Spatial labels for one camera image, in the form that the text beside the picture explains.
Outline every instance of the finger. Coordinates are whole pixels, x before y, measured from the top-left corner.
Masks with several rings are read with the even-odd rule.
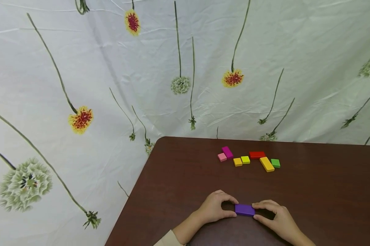
[[[230,196],[229,194],[226,194],[226,193],[221,195],[221,200],[222,200],[222,202],[230,201],[233,204],[238,204],[237,199],[235,199],[234,197],[232,197],[232,196]]]
[[[253,218],[255,220],[259,221],[260,223],[262,223],[263,225],[267,226],[270,229],[272,229],[272,227],[274,226],[274,221],[273,220],[269,220],[268,218],[265,218],[261,215],[254,215]]]
[[[270,202],[258,202],[258,203],[252,204],[252,207],[254,209],[267,209],[267,210],[277,214],[278,208],[280,206],[276,205],[276,204],[272,204]]]
[[[273,200],[263,200],[261,202],[269,202],[269,203],[272,203],[272,204],[275,204],[275,205],[279,206],[279,204],[277,202],[273,201]]]
[[[234,211],[230,211],[230,210],[223,210],[222,214],[223,214],[224,218],[235,218],[235,217],[237,217],[237,214]]]

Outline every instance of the green block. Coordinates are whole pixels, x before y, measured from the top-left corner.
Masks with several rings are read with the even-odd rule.
[[[281,168],[281,164],[278,159],[271,159],[271,164],[273,164],[274,168]]]

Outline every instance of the floral backdrop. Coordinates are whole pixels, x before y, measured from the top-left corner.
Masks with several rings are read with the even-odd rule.
[[[370,145],[370,0],[0,1],[0,245],[104,245],[163,136]]]

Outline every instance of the left hand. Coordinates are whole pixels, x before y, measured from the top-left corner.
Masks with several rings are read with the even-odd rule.
[[[201,219],[202,223],[211,223],[223,218],[237,217],[234,211],[223,210],[222,202],[230,201],[233,204],[238,204],[237,199],[219,190],[212,192],[198,210],[196,210],[197,217]]]

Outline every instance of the purple block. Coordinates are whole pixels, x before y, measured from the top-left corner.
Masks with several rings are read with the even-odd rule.
[[[238,215],[244,215],[244,216],[253,216],[255,215],[255,210],[251,205],[245,205],[245,204],[235,204],[235,213]]]
[[[223,151],[223,153],[225,153],[225,155],[226,155],[226,157],[227,157],[228,160],[233,159],[233,154],[229,150],[229,147],[227,147],[227,146],[226,147],[222,147],[222,151]]]

